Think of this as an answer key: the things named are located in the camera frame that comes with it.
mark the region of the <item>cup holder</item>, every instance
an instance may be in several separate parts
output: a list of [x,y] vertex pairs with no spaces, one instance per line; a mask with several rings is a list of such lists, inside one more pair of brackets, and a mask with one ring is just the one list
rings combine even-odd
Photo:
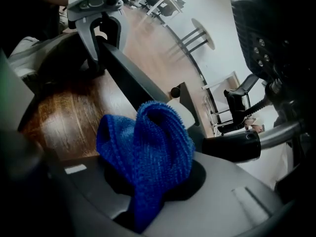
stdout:
[[[124,194],[134,197],[133,186],[129,184],[127,180],[113,168],[112,165],[110,165],[105,160],[103,162],[105,167],[104,178],[112,187],[112,189],[117,194]],[[192,169],[188,179],[165,193],[162,199],[162,203],[164,204],[164,202],[166,201],[188,200],[202,187],[205,179],[206,171],[204,167],[197,161],[193,160]],[[134,214],[132,211],[128,210],[126,212],[122,212],[113,221],[133,231]]]

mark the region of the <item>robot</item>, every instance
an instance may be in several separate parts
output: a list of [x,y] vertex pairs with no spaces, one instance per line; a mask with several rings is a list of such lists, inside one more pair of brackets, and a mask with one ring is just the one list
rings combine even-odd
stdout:
[[[182,84],[180,103],[195,118],[188,133],[197,148],[194,160],[202,166],[200,171],[192,171],[190,180],[200,187],[187,197],[178,194],[166,199],[144,236],[275,236],[301,233],[303,223],[306,231],[309,229],[306,208],[312,199],[314,121],[310,93],[301,81],[293,79],[297,61],[292,55],[294,40],[290,31],[284,31],[284,4],[277,0],[231,1],[246,63],[268,82],[265,98],[240,115],[274,105],[280,120],[274,129],[259,135],[247,131],[206,139]],[[127,34],[121,7],[121,0],[69,0],[70,26],[77,28],[95,67],[109,71],[135,109],[149,100],[166,103],[167,96],[121,52]],[[107,40],[94,35],[98,24]],[[301,77],[313,74],[308,62],[301,65]],[[296,165],[274,191],[235,165],[290,140]],[[127,211],[132,195],[126,183],[100,157],[60,162],[55,152],[15,132],[1,132],[0,145],[3,212],[8,221],[4,228],[11,233],[140,236],[130,226],[132,216]],[[239,157],[232,156],[231,147],[240,151]],[[243,154],[247,149],[252,153]]]

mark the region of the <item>gray panel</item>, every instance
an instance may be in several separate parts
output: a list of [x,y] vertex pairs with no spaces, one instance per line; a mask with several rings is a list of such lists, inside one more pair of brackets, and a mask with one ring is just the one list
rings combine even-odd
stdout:
[[235,164],[195,153],[207,174],[203,187],[189,200],[165,203],[160,214],[145,230],[150,237],[231,237],[253,228],[232,192],[247,187],[272,212],[280,209],[280,199],[261,182]]
[[17,130],[34,94],[10,68],[0,51],[0,128]]
[[91,8],[98,8],[104,4],[104,0],[88,0],[88,4]]
[[117,4],[113,6],[109,6],[104,4],[100,7],[94,7],[90,8],[88,6],[88,0],[83,0],[78,6],[74,6],[71,8],[68,8],[67,11],[67,17],[69,21],[76,21],[78,19],[91,16],[93,14],[101,13],[101,12],[110,12],[110,11],[116,11],[123,7],[123,1],[119,0]]
[[[195,159],[206,170],[204,185],[187,201],[166,202],[144,231],[145,236],[232,237],[252,229],[282,208],[272,190],[234,163],[197,152]],[[116,194],[106,183],[98,157],[64,162],[64,166],[81,163],[87,170],[69,176],[91,204],[112,219],[126,211],[130,197]],[[251,197],[236,196],[236,191],[244,187]]]

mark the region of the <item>table leg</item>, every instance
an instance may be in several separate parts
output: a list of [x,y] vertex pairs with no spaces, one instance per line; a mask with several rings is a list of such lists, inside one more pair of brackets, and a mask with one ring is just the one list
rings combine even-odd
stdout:
[[148,12],[147,15],[150,15],[154,9],[156,9],[158,7],[159,4],[161,4],[164,0],[159,0]]
[[200,29],[199,28],[196,28],[195,30],[193,30],[192,32],[190,32],[188,35],[184,36],[182,39],[176,41],[176,43],[168,49],[167,52],[170,52],[172,49],[174,49],[176,46],[180,46],[182,47],[183,45],[183,41],[186,40],[188,37],[190,37],[191,35],[193,35],[194,33],[198,32]]
[[179,12],[178,10],[177,10],[177,12],[178,12],[178,13],[174,14],[169,20],[167,20],[167,22],[164,23],[163,27],[166,27],[166,26],[169,24],[169,22],[170,22],[176,15],[180,14],[180,12]]
[[193,51],[197,50],[200,46],[203,46],[204,44],[206,44],[208,41],[205,40],[202,43],[198,44],[196,47],[193,47],[191,50],[189,50],[189,53],[192,53]]
[[203,35],[205,35],[205,32],[201,32],[200,34],[196,35],[194,38],[192,38],[191,40],[189,40],[187,43],[183,43],[183,46],[188,46],[188,45],[190,45],[192,42],[194,42],[194,41],[197,40],[198,38],[202,37]]

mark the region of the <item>round table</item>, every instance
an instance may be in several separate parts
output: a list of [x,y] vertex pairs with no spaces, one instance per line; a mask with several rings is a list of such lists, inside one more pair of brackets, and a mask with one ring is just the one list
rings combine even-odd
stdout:
[[[182,38],[181,40],[177,41],[176,44],[172,48],[170,48],[170,51],[171,51],[177,45],[180,46],[180,49],[176,50],[175,52],[173,52],[170,56],[175,55],[181,49],[185,51],[185,54],[192,53],[193,51],[197,50],[199,47],[203,46],[204,44],[207,44],[212,50],[215,49],[214,41],[211,38],[211,35],[210,35],[209,31],[207,30],[207,28],[205,26],[203,26],[203,24],[200,21],[198,21],[197,19],[195,19],[195,18],[192,18],[191,21],[192,21],[192,24],[194,25],[195,29],[192,32],[190,32],[188,35],[186,35],[184,38]],[[185,41],[188,37],[192,36],[195,33],[198,33],[198,35],[193,37],[188,42],[183,43],[183,41]],[[192,49],[187,50],[187,46],[190,45],[191,43],[193,43],[194,41],[196,41],[199,38],[202,38],[203,42],[199,43],[198,45],[196,45]]]

